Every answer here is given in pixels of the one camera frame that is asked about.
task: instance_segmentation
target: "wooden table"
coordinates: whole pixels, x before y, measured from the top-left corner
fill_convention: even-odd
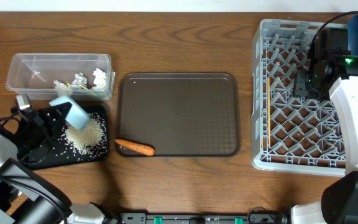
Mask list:
[[[0,117],[10,115],[9,108],[14,105],[15,93],[6,90],[5,82],[11,58],[19,52],[109,54],[116,71],[114,95],[101,103],[108,109],[112,136],[118,84],[125,74],[231,73],[239,87],[242,148],[238,155],[128,159],[112,147],[104,162],[36,173],[65,192],[73,203],[96,202],[115,212],[247,213],[255,206],[281,210],[313,202],[338,178],[261,171],[251,166],[251,40],[265,18],[324,22],[334,15],[0,12]],[[34,102],[35,108],[44,106],[45,101]]]

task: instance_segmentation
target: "plastic bin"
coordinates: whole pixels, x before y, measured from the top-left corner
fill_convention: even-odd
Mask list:
[[[332,102],[292,95],[295,74],[308,69],[306,54],[321,25],[264,19],[252,39],[251,163],[256,169],[344,176],[343,139]]]
[[[71,83],[82,72],[92,86],[96,69],[106,72],[106,87],[102,90],[59,91],[73,100],[110,100],[114,75],[111,57],[106,54],[16,54],[12,58],[6,88],[25,93],[32,100],[53,100],[58,97],[54,80]]]

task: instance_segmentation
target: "green clip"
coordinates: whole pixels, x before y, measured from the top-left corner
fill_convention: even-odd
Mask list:
[[[234,219],[234,224],[242,224],[242,218],[235,218]]]
[[[162,217],[154,217],[154,224],[162,224]]]

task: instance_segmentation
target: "gray tray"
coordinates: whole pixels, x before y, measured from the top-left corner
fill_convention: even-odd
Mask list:
[[[153,146],[154,156],[233,156],[241,147],[236,79],[226,73],[129,74],[120,83],[116,133]]]

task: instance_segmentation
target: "wooden stick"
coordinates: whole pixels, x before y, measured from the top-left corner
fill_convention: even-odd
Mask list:
[[[270,147],[270,78],[267,77],[266,81],[266,94],[267,94],[267,144]]]
[[[152,155],[154,155],[154,152],[155,152],[155,149],[153,149],[150,146],[145,146],[143,144],[138,144],[138,143],[122,140],[122,139],[116,139],[115,141],[120,146],[123,146],[127,149],[133,150],[135,152],[139,152],[146,156],[152,156]]]

